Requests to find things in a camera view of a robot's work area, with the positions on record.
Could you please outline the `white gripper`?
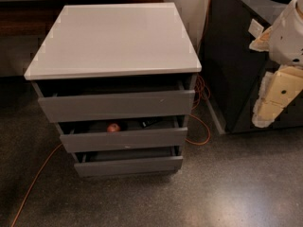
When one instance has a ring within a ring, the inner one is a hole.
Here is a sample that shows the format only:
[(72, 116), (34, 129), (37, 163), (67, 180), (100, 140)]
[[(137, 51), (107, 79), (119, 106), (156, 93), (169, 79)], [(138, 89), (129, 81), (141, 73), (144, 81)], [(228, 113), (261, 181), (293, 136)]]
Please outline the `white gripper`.
[(267, 128), (303, 90), (303, 0), (292, 0), (274, 21), (249, 44), (251, 50), (268, 52), (281, 65), (262, 78), (252, 123)]

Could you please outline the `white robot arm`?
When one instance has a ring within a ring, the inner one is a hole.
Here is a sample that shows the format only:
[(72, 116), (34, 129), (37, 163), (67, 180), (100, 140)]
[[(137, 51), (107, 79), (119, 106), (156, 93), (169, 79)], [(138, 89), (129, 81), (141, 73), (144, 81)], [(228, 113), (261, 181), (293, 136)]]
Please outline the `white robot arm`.
[(292, 0), (249, 48), (279, 64), (262, 78), (253, 109), (254, 126), (267, 128), (303, 91), (303, 0)]

